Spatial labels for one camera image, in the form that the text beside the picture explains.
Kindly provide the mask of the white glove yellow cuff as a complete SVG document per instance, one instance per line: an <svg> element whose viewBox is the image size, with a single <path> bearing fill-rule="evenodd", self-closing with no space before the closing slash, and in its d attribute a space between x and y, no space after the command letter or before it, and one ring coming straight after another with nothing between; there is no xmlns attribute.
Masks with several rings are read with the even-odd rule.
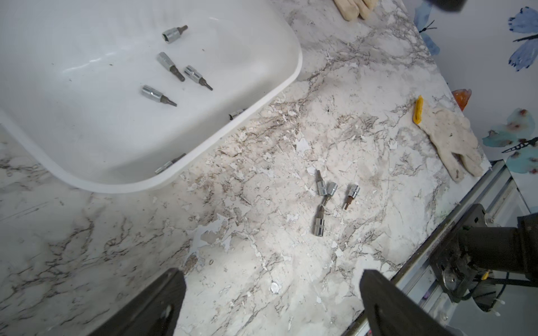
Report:
<svg viewBox="0 0 538 336"><path fill-rule="evenodd" d="M441 105L431 107L419 96L413 109L413 122L429 137L454 182L461 182L466 173L474 177L484 174L478 139L461 113Z"/></svg>

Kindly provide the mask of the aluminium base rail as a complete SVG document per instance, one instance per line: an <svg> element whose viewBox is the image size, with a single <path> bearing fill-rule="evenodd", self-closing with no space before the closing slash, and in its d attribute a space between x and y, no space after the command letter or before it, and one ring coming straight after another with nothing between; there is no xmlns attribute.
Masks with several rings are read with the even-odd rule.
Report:
<svg viewBox="0 0 538 336"><path fill-rule="evenodd" d="M495 161L392 282L452 335L536 335L536 219Z"/></svg>

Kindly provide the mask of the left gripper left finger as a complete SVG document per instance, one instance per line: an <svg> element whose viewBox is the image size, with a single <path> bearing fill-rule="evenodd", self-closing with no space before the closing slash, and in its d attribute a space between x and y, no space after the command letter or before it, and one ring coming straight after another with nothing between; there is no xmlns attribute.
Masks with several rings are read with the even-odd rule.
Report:
<svg viewBox="0 0 538 336"><path fill-rule="evenodd" d="M185 295L184 273L170 268L91 335L173 335Z"/></svg>

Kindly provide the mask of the beige work glove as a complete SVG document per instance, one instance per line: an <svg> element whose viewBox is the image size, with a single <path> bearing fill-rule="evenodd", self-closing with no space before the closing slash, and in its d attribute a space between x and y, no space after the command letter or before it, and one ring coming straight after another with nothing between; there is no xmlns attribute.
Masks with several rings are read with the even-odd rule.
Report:
<svg viewBox="0 0 538 336"><path fill-rule="evenodd" d="M378 0L333 0L344 20L350 22L358 17L368 20Z"/></svg>

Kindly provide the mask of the white plastic storage box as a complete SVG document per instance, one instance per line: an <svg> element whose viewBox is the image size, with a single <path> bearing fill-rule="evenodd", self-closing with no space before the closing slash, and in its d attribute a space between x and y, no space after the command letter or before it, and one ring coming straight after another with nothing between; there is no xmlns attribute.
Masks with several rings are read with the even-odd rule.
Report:
<svg viewBox="0 0 538 336"><path fill-rule="evenodd" d="M1 126L71 186L148 190L271 102L302 61L269 1L3 1ZM189 65L213 91L187 77ZM144 97L143 85L177 107Z"/></svg>

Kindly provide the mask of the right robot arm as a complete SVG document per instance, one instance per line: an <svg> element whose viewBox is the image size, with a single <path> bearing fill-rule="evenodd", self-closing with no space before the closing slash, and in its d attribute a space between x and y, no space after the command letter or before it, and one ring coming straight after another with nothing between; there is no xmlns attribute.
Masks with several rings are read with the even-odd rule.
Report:
<svg viewBox="0 0 538 336"><path fill-rule="evenodd" d="M465 229L458 243L476 267L523 274L537 282L537 214L518 217L515 228Z"/></svg>

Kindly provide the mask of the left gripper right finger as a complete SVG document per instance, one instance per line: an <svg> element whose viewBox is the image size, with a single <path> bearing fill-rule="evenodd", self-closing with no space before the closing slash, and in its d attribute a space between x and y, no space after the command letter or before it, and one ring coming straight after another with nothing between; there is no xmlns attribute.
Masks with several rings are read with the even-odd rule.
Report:
<svg viewBox="0 0 538 336"><path fill-rule="evenodd" d="M365 270L360 292L373 335L452 336L377 270Z"/></svg>

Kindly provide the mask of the silver socket bit cluster right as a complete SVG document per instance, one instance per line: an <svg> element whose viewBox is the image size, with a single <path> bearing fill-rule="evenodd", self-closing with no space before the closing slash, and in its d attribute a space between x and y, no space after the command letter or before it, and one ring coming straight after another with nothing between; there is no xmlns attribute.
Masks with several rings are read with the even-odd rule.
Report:
<svg viewBox="0 0 538 336"><path fill-rule="evenodd" d="M343 205L344 210L347 210L348 207L353 203L359 191L360 191L360 187L357 184L353 184L349 186L349 189L347 191L347 196Z"/></svg>

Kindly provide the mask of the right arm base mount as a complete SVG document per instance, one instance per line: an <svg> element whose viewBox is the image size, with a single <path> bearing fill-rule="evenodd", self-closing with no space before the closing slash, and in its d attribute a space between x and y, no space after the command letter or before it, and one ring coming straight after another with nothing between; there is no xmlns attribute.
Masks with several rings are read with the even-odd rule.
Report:
<svg viewBox="0 0 538 336"><path fill-rule="evenodd" d="M476 267L471 257L460 246L460 234L470 228L486 227L486 211L482 204L473 204L455 222L446 237L438 244L429 258L429 264L448 299L455 304L476 296L492 298L496 285L478 284L495 278L491 270Z"/></svg>

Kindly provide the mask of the silver socket bit cluster left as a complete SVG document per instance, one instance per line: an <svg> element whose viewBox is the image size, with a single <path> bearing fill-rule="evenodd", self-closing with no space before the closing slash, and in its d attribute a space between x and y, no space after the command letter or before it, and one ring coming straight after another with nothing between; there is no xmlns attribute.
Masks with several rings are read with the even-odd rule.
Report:
<svg viewBox="0 0 538 336"><path fill-rule="evenodd" d="M326 183L325 183L319 169L316 170L316 185L317 185L318 195L319 196L325 196L327 194Z"/></svg>

